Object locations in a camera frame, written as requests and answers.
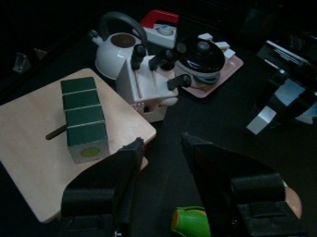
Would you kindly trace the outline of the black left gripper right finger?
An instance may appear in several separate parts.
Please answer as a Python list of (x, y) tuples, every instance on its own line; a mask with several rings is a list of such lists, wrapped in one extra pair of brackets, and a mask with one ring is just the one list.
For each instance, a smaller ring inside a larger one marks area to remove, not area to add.
[(212, 237), (309, 237), (273, 168), (188, 133), (181, 144)]

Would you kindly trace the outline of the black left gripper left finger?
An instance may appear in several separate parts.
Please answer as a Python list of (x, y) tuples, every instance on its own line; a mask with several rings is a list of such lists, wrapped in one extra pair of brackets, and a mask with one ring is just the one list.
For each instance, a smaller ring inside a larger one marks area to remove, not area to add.
[(70, 182), (62, 196), (59, 237), (130, 237), (142, 159), (143, 140), (137, 138)]

